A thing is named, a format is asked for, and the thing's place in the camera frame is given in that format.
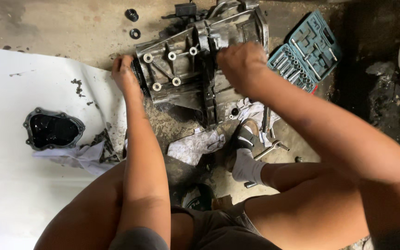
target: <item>bolt hole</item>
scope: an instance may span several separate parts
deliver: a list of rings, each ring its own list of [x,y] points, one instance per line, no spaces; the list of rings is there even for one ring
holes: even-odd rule
[[[239,111],[238,108],[233,108],[232,111],[231,111],[231,114],[232,114],[233,116],[236,116],[236,115],[238,115],[239,113],[240,113],[240,111]]]

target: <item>white sock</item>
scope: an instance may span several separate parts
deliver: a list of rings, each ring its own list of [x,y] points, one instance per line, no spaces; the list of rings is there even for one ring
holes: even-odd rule
[[[260,177],[260,172],[265,164],[266,162],[254,160],[251,150],[238,149],[236,163],[232,169],[232,178],[234,178],[235,181],[252,181],[264,185]]]

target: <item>white paper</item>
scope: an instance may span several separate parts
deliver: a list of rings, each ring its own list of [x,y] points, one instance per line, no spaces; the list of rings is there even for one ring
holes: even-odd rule
[[[125,102],[110,75],[67,58],[0,50],[0,241],[36,241],[96,178],[84,169],[31,156],[23,123],[36,107],[80,119],[86,129],[77,145],[90,144],[110,123],[115,152],[123,151]],[[76,94],[73,79],[81,80],[86,97]]]

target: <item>rubber bushing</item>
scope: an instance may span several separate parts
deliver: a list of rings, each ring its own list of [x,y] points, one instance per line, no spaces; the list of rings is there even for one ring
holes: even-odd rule
[[[137,28],[133,28],[131,29],[131,31],[129,32],[129,35],[133,38],[133,39],[138,39],[141,37],[141,32],[139,29]]]
[[[125,12],[125,16],[132,22],[136,22],[138,20],[138,14],[135,9],[127,9]]]

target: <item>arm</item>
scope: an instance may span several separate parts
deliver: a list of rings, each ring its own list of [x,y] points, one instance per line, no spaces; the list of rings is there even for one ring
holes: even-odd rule
[[[359,183],[373,236],[400,230],[400,145],[350,112],[291,85],[266,66],[254,43],[230,47],[217,63],[242,94],[269,106],[319,154]]]
[[[128,158],[123,184],[123,207],[117,233],[147,227],[170,247],[171,208],[163,154],[143,106],[143,94],[131,70],[131,56],[114,61],[112,76],[126,101]]]

